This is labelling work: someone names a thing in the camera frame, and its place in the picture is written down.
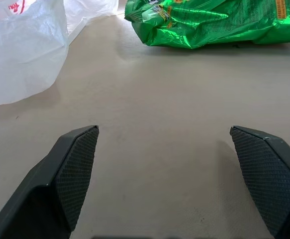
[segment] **green foil bag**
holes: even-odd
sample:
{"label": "green foil bag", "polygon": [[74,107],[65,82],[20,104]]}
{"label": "green foil bag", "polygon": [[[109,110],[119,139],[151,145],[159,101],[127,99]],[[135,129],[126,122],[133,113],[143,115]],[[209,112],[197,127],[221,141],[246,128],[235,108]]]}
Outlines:
{"label": "green foil bag", "polygon": [[290,0],[128,0],[125,19],[149,46],[290,42]]}

